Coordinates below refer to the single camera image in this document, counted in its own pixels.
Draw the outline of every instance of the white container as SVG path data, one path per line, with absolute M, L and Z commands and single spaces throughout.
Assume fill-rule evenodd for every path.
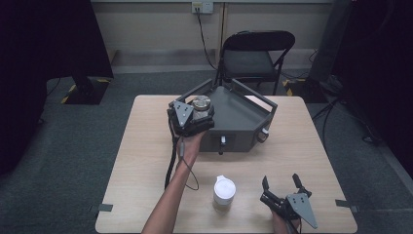
M 213 200 L 218 205 L 228 206 L 233 201 L 236 190 L 235 183 L 231 179 L 220 175 L 213 186 Z

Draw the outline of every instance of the black curtain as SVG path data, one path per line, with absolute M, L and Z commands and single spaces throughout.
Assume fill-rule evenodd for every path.
M 34 134 L 46 82 L 113 77 L 88 0 L 0 2 L 0 173 L 16 165 Z

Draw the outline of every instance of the baseboard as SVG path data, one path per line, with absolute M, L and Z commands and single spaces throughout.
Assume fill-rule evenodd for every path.
M 314 49 L 293 49 L 285 56 L 283 69 L 309 69 Z M 215 50 L 207 51 L 210 62 L 216 67 Z M 151 73 L 169 71 L 213 70 L 204 50 L 154 50 L 115 51 L 113 73 Z

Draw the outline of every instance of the electrical outlet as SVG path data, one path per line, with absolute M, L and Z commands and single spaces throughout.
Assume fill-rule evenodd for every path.
M 201 12 L 204 14 L 212 14 L 213 2 L 203 2 L 203 10 Z
M 202 2 L 192 2 L 192 13 L 197 13 L 198 12 L 201 14 L 203 12 L 203 3 Z

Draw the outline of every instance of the black cable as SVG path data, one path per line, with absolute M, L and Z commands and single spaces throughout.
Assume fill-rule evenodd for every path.
M 212 62 L 210 62 L 209 59 L 209 54 L 207 53 L 207 47 L 206 47 L 206 41 L 204 39 L 204 31 L 203 31 L 203 25 L 201 24 L 201 14 L 200 14 L 200 10 L 197 8 L 195 10 L 197 12 L 197 18 L 198 18 L 198 23 L 200 24 L 200 30 L 201 30 L 201 38 L 203 40 L 203 45 L 204 45 L 204 53 L 206 55 L 206 60 L 209 63 L 209 65 L 216 70 L 215 66 L 212 65 Z
M 175 165 L 175 159 L 176 159 L 176 145 L 178 143 L 179 138 L 173 136 L 172 137 L 172 155 L 170 156 L 170 162 L 169 162 L 169 167 L 167 171 L 167 175 L 165 177 L 165 189 L 167 189 L 169 182 L 170 182 L 170 175 L 172 174 L 173 170 L 173 165 Z
M 291 227 L 294 233 L 299 234 L 297 231 L 297 228 L 295 228 L 294 224 L 292 224 L 292 221 L 290 219 L 287 220 L 287 224 Z
M 47 96 L 49 96 L 58 86 L 60 83 L 61 78 L 58 78 L 57 84 L 47 93 Z
M 299 76 L 293 76 L 293 75 L 287 74 L 287 73 L 285 73 L 285 72 L 282 71 L 282 76 L 285 77 L 285 78 L 288 78 L 288 79 L 300 79 L 300 78 L 302 78 L 304 75 L 307 75 L 307 74 L 309 74 L 309 73 L 310 73 L 309 71 L 306 71 L 306 72 L 302 73 L 302 74 L 299 75 Z
M 172 128 L 172 123 L 171 123 L 171 119 L 168 118 L 168 125 L 169 125 L 169 130 L 170 130 L 170 134 L 172 135 L 172 154 L 170 155 L 170 162 L 169 162 L 169 167 L 168 167 L 168 171 L 167 171 L 167 175 L 165 177 L 165 189 L 167 189 L 169 182 L 170 182 L 170 175 L 172 174 L 172 170 L 173 170 L 173 165 L 175 165 L 175 160 L 176 160 L 176 147 L 177 144 L 180 140 L 180 137 L 176 137 Z M 200 185 L 198 183 L 198 179 L 195 176 L 194 172 L 192 172 L 192 169 L 189 167 L 189 165 L 186 163 L 185 159 L 183 158 L 184 156 L 184 151 L 181 152 L 182 153 L 182 157 L 180 158 L 180 160 L 182 160 L 184 162 L 184 164 L 186 165 L 186 167 L 189 169 L 189 172 L 192 174 L 192 176 L 194 177 L 195 181 L 197 182 L 197 188 L 193 188 L 187 184 L 185 184 L 185 186 L 187 186 L 188 188 L 192 189 L 192 190 L 199 190 L 200 189 Z
M 319 50 L 314 50 L 314 52 L 309 56 L 309 62 L 313 63 L 312 57 L 318 52 Z
M 192 172 L 192 169 L 191 169 L 191 168 L 189 167 L 189 165 L 186 163 L 185 158 L 184 158 L 183 156 L 184 156 L 184 154 L 182 154 L 181 160 L 184 162 L 184 164 L 185 164 L 186 167 L 188 168 L 189 172 L 192 174 L 192 176 L 194 177 L 195 181 L 197 182 L 197 188 L 193 188 L 193 187 L 189 186 L 188 184 L 185 184 L 185 186 L 187 186 L 188 188 L 190 188 L 190 189 L 192 189 L 192 190 L 194 190 L 194 191 L 197 191 L 197 190 L 200 189 L 200 184 L 198 183 L 197 177 L 195 176 L 194 172 Z
M 328 119 L 328 115 L 330 115 L 331 110 L 333 110 L 333 105 L 331 105 L 331 107 L 328 109 L 327 114 L 325 115 L 324 118 L 324 123 L 322 125 L 322 135 L 321 135 L 321 139 L 322 139 L 322 147 L 324 147 L 325 153 L 328 155 L 327 153 L 327 148 L 325 147 L 325 126 L 327 125 L 327 119 Z

